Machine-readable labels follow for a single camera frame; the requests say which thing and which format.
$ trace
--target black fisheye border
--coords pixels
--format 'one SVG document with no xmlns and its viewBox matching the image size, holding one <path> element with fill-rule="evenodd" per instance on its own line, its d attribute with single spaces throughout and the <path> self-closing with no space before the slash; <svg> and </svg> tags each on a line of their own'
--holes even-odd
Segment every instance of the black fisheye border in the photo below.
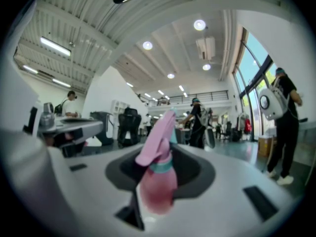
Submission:
<svg viewBox="0 0 316 237">
<path fill-rule="evenodd" d="M 5 37 L 9 33 L 11 25 L 15 20 L 18 20 L 20 12 L 25 8 L 25 6 L 31 0 L 0 0 L 0 8 L 2 13 L 2 21 L 0 24 L 0 57 L 3 51 L 3 41 Z M 294 3 L 301 10 L 302 14 L 306 18 L 309 23 L 314 36 L 316 33 L 316 21 L 313 11 L 314 0 L 293 0 Z M 52 236 L 52 233 L 43 227 L 37 219 L 35 219 L 29 211 L 25 209 L 23 204 L 17 198 L 16 194 L 12 191 L 10 185 L 7 182 L 6 176 L 3 172 L 3 164 L 1 161 L 1 169 L 0 169 L 0 183 L 1 183 L 1 198 L 2 198 L 2 226 L 1 230 L 5 232 L 9 232 L 13 234 L 20 233 L 32 233 L 38 234 L 39 236 Z M 288 219 L 284 217 L 284 223 L 279 225 L 279 228 L 270 236 L 282 236 L 286 234 L 293 235 L 294 233 L 298 233 L 300 235 L 309 235 L 315 231 L 314 222 L 312 219 L 314 217 L 314 212 L 316 208 L 316 175 L 315 172 L 310 178 L 309 184 L 306 187 L 305 196 L 296 201 L 294 205 L 293 213 L 288 215 Z"/>
</svg>

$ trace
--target air vent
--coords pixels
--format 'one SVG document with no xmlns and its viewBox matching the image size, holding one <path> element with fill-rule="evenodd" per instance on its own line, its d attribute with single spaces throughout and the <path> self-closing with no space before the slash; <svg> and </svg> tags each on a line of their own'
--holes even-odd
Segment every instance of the air vent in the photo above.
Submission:
<svg viewBox="0 0 316 237">
<path fill-rule="evenodd" d="M 215 56 L 215 38 L 208 37 L 197 39 L 198 57 L 202 60 L 210 61 Z"/>
</svg>

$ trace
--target glass wall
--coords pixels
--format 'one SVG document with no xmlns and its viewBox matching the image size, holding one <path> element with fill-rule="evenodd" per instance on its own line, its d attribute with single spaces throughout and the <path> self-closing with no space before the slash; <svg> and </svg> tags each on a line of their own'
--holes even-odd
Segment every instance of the glass wall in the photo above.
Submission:
<svg viewBox="0 0 316 237">
<path fill-rule="evenodd" d="M 277 66 L 259 41 L 245 29 L 241 43 L 234 76 L 240 89 L 243 112 L 251 117 L 252 138 L 257 140 L 275 125 L 262 115 L 259 94 L 274 81 Z"/>
</svg>

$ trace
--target white sneaker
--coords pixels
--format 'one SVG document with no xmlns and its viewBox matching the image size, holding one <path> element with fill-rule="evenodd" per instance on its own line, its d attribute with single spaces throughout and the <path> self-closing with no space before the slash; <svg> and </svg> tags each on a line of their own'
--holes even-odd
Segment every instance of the white sneaker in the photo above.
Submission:
<svg viewBox="0 0 316 237">
<path fill-rule="evenodd" d="M 287 175 L 286 177 L 281 177 L 277 180 L 277 184 L 279 185 L 287 185 L 287 184 L 291 184 L 294 181 L 294 177 L 293 176 L 289 176 Z"/>
<path fill-rule="evenodd" d="M 272 170 L 271 172 L 266 171 L 266 173 L 265 173 L 265 175 L 266 175 L 267 177 L 270 177 L 270 178 L 273 178 L 276 174 L 277 174 L 277 173 L 276 173 L 275 170 Z"/>
</svg>

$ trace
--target pink spray bottle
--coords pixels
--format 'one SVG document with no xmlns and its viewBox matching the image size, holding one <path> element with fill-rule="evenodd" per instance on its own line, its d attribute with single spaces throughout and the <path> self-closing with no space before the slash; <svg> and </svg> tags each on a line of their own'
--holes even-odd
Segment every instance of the pink spray bottle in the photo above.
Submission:
<svg viewBox="0 0 316 237">
<path fill-rule="evenodd" d="M 178 188 L 169 145 L 175 119 L 175 112 L 167 111 L 156 122 L 135 159 L 137 164 L 149 166 L 139 184 L 140 196 L 148 210 L 155 214 L 165 214 L 171 209 L 173 192 Z"/>
</svg>

